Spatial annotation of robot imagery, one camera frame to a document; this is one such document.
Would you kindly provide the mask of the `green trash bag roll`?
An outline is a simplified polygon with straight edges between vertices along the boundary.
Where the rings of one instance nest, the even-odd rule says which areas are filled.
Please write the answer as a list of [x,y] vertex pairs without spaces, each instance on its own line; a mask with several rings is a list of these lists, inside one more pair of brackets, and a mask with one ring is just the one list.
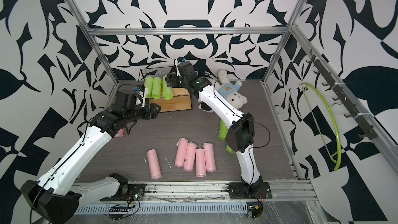
[[227,145],[226,150],[227,150],[227,152],[229,152],[229,153],[235,153],[235,151],[232,150],[232,149],[230,148],[229,145]]
[[152,98],[152,92],[153,92],[153,81],[154,77],[153,76],[146,76],[144,79],[144,87],[145,92],[146,92],[146,98]]
[[152,84],[152,98],[158,100],[161,98],[162,93],[162,79],[155,77]]
[[170,88],[167,86],[167,82],[166,82],[166,78],[167,76],[163,76],[162,78],[162,97],[165,100],[171,100],[173,98],[173,88]]
[[221,140],[225,140],[228,134],[229,128],[227,127],[227,125],[220,120],[220,129],[219,129],[219,138]]

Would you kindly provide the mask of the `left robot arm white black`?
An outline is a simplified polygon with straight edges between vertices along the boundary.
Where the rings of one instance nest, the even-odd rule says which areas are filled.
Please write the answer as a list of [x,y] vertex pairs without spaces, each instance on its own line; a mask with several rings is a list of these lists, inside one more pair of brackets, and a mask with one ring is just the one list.
[[116,134],[139,120],[156,119],[162,107],[146,100],[145,90],[117,92],[115,101],[96,114],[76,144],[39,180],[28,180],[21,187],[32,211],[52,224],[66,223],[77,210],[104,198],[128,197],[127,178],[113,173],[84,186],[73,186],[92,158]]

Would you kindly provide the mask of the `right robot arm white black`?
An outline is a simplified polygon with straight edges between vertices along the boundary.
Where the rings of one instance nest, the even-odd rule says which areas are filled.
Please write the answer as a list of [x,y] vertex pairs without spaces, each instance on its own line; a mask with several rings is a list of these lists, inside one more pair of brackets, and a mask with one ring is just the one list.
[[226,142],[235,151],[240,169],[243,186],[253,192],[258,191],[263,184],[262,176],[257,169],[254,158],[255,126],[253,116],[244,114],[233,107],[219,92],[215,85],[204,76],[200,77],[193,64],[185,59],[174,60],[173,68],[166,77],[166,83],[171,88],[184,88],[207,104],[226,124],[229,132]]

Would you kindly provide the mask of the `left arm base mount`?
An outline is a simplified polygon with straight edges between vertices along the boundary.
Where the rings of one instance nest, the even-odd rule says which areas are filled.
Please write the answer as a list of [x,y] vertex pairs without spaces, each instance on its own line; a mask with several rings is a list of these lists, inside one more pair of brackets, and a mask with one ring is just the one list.
[[101,199],[103,202],[110,201],[132,201],[145,195],[146,184],[131,184],[122,182],[114,196]]

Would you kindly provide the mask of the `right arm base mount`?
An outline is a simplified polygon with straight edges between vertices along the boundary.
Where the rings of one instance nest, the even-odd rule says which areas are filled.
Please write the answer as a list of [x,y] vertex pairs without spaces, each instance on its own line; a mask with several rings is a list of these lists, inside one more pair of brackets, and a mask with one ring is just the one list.
[[260,176],[253,184],[242,181],[241,183],[229,183],[227,192],[231,199],[272,199],[272,192],[268,182],[264,182]]

